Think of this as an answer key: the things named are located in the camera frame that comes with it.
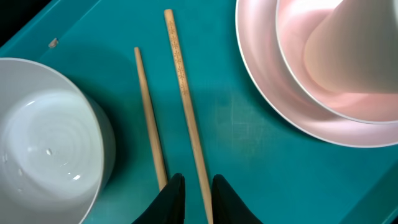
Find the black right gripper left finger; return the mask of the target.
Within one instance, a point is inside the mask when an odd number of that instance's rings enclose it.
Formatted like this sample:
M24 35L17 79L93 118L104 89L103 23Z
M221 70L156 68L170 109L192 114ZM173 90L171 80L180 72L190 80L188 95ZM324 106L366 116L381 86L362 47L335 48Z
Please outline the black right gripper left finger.
M185 178L176 173L132 224L184 224Z

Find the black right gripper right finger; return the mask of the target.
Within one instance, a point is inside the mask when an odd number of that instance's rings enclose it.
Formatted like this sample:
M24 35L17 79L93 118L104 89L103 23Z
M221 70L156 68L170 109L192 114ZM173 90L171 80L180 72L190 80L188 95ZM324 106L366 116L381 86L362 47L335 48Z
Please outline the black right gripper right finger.
M211 200L214 224L262 224L221 174L213 178Z

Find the wooden chopstick plain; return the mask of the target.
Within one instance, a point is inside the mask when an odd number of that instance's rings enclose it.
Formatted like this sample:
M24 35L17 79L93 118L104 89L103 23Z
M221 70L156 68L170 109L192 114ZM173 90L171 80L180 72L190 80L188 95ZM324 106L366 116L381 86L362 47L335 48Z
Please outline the wooden chopstick plain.
M134 55L136 59L137 74L139 77L139 84L141 88L142 102L144 107L144 114L146 117L147 132L149 135L150 146L152 151L152 157L155 165L155 173L161 191L167 185L167 172L165 169L164 158L161 149L161 143L159 139L159 133L157 130L157 124L154 116L154 110L152 107L152 101L150 98L149 88L147 85L146 74L144 70L144 64L141 57L141 51L139 47L134 48Z

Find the grey bowl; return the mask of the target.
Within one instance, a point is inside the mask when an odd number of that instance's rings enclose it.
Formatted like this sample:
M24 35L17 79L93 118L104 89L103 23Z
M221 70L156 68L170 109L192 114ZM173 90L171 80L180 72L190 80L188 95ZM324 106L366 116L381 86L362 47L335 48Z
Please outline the grey bowl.
M103 109L60 72L1 59L1 222L82 223L113 171Z

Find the wooden chopstick patterned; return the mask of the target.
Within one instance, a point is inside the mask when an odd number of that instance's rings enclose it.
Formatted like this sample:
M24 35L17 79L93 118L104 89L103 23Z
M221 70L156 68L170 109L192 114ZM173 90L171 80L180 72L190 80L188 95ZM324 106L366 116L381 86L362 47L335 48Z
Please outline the wooden chopstick patterned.
M193 110L192 99L190 96L190 90L187 82L187 74L183 63L182 51L180 48L180 42L178 39L173 11L171 9L166 9L164 11L164 16L167 25L167 32L169 35L170 46L172 49L175 70L177 73L178 85L180 88L180 94L182 98L183 109L185 112L188 132L192 144L192 151L195 159L195 165L197 169L198 180L200 183L203 204L205 207L206 218L208 223L214 224L212 204L211 204L210 184L206 171L205 160L203 157L200 136L198 133L197 123Z

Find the white paper cup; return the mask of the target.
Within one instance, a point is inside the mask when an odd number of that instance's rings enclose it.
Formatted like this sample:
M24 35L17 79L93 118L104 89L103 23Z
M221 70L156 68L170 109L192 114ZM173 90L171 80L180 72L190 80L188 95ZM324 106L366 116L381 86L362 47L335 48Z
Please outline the white paper cup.
M304 62L327 90L397 93L397 1L342 1L311 33Z

